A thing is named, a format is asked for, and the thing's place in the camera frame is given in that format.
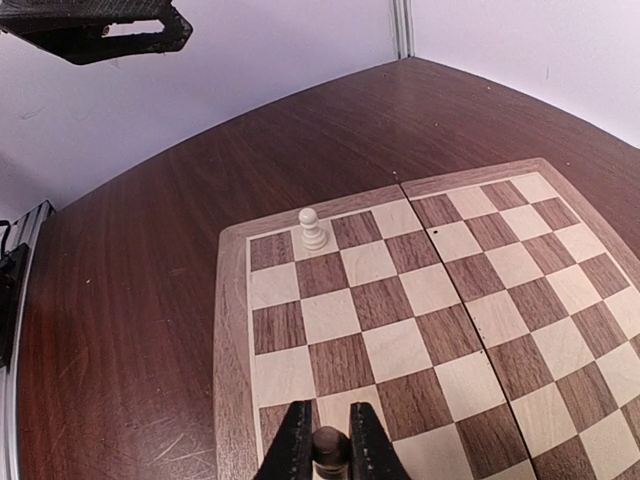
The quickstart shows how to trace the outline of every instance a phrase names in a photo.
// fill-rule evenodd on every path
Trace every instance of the wooden tabletop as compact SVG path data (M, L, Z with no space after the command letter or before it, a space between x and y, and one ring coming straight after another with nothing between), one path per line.
M236 118L47 221L21 340L23 478L215 478L218 236L406 180L544 157L640 254L640 151L549 105L409 59Z

